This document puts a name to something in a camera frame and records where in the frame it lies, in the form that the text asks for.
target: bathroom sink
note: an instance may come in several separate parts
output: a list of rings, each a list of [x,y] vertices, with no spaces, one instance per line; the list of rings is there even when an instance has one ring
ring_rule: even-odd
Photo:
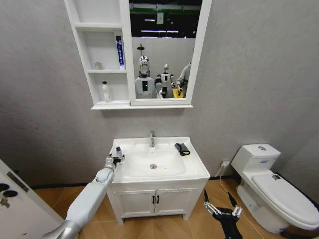
[[[209,178],[210,175],[193,148],[189,137],[114,139],[111,153],[121,147],[125,161],[118,163],[114,183]],[[190,155],[181,156],[176,143],[184,143]]]

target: sink drain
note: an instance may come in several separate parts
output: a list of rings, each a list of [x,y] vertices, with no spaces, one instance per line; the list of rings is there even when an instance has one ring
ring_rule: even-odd
[[[151,165],[150,165],[150,168],[151,169],[156,169],[158,166],[156,165],[156,164],[154,164],[154,163],[152,163]]]

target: electrical outlet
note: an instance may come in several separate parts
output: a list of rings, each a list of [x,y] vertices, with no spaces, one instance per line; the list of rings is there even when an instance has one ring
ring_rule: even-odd
[[[222,161],[220,167],[228,167],[229,164],[229,161]]]

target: toilet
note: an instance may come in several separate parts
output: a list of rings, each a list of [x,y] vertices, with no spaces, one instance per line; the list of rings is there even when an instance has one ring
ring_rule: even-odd
[[[242,146],[231,163],[242,178],[237,193],[256,221],[271,233],[279,234],[289,225],[314,230],[319,227],[317,208],[270,170],[279,155],[268,144]]]

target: toilet tank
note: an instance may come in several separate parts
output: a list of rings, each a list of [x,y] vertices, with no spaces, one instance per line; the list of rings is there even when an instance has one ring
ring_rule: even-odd
[[[260,172],[271,168],[280,152],[268,144],[250,144],[241,146],[231,165],[240,174],[246,172]]]

